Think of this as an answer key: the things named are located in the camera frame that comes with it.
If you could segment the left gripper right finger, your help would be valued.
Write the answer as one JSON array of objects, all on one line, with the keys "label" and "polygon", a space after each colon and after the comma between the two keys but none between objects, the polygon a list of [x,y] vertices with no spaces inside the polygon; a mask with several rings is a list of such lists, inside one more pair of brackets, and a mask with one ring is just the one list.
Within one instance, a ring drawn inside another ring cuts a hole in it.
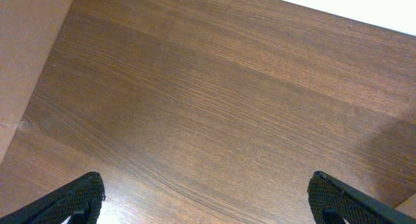
[{"label": "left gripper right finger", "polygon": [[415,218],[387,206],[323,172],[314,172],[307,188],[318,224],[415,224]]}]

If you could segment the brown cardboard box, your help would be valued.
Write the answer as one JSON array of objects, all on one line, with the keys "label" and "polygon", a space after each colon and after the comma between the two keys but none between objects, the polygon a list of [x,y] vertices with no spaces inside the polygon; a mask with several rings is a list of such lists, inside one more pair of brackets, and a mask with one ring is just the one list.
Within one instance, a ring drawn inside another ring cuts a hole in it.
[{"label": "brown cardboard box", "polygon": [[29,99],[73,0],[1,0],[1,156]]}]

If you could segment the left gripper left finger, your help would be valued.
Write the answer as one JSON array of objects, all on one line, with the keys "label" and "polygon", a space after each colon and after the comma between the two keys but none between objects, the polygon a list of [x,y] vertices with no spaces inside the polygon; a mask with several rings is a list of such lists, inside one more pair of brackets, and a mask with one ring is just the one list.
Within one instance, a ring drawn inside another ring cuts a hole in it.
[{"label": "left gripper left finger", "polygon": [[96,224],[105,187],[101,175],[91,171],[23,208],[1,218],[1,224]]}]

